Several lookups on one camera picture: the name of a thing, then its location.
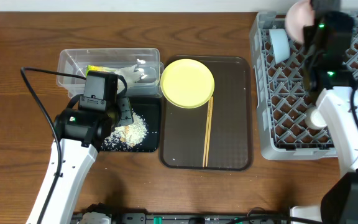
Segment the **rice food scraps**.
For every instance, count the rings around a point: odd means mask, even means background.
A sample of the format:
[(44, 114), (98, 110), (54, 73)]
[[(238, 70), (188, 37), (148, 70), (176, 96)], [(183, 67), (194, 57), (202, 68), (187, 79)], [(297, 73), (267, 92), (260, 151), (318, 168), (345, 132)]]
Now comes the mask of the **rice food scraps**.
[(127, 126), (114, 128), (108, 136), (103, 147), (105, 151), (129, 151), (140, 146), (149, 133), (145, 119), (138, 114), (133, 114), (134, 122)]

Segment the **white tissue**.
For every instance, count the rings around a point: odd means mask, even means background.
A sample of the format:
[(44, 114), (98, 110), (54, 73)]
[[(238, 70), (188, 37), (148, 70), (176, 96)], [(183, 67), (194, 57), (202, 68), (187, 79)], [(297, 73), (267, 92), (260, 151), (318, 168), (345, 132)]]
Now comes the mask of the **white tissue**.
[(143, 87), (142, 81), (148, 77), (143, 68), (138, 65), (118, 68), (114, 71), (116, 75), (123, 76), (127, 83), (126, 95), (135, 95)]

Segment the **pink bowl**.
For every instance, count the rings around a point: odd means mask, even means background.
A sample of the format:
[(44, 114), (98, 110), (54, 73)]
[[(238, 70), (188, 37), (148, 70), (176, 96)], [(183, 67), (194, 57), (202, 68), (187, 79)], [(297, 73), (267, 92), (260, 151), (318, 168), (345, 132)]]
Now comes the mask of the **pink bowl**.
[(303, 28), (314, 24), (314, 10), (310, 0), (298, 1), (287, 12), (285, 30), (291, 40), (303, 44), (305, 41)]

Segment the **light blue bowl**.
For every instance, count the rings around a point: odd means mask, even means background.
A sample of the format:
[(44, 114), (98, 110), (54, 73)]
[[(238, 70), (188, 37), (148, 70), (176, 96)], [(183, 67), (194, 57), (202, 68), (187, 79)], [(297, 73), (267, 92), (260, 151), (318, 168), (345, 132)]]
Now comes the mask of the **light blue bowl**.
[(273, 47), (275, 63), (281, 63), (290, 57), (290, 45), (285, 29), (270, 29), (270, 43)]

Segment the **yellow green snack wrapper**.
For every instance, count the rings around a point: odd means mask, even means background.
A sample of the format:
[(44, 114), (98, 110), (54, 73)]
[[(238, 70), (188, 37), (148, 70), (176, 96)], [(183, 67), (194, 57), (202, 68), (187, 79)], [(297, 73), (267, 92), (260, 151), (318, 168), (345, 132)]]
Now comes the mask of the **yellow green snack wrapper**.
[(102, 67), (102, 66), (96, 66), (96, 65), (88, 65), (85, 71), (85, 74), (88, 75), (90, 71), (92, 72), (105, 72), (105, 73), (111, 73), (115, 72), (116, 68), (110, 68), (110, 67)]

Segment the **pale green cup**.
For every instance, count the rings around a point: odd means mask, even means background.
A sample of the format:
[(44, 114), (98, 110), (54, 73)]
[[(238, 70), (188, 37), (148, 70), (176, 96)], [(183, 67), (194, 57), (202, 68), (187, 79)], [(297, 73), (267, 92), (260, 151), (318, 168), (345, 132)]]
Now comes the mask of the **pale green cup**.
[(321, 115), (317, 107), (314, 106), (308, 108), (305, 112), (305, 115), (305, 123), (309, 128), (319, 130), (324, 129), (327, 126), (323, 116)]

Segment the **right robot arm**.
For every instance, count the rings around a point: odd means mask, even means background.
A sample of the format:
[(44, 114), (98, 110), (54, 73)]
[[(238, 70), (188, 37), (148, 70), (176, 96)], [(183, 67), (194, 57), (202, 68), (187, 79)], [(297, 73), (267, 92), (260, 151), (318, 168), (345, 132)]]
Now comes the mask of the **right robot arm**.
[(327, 124), (340, 180), (321, 201), (323, 223), (358, 223), (358, 79), (343, 64), (354, 19), (340, 11), (319, 15), (303, 29), (303, 84)]

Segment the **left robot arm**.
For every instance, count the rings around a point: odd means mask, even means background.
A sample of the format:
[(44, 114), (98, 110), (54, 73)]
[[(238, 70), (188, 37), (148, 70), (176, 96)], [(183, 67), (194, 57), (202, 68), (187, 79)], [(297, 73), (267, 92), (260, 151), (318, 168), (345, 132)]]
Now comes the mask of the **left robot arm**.
[(69, 223), (79, 193), (104, 140), (116, 127), (133, 123), (125, 78), (90, 72), (85, 91), (71, 98), (55, 119), (47, 121), (54, 141), (48, 168), (28, 223)]

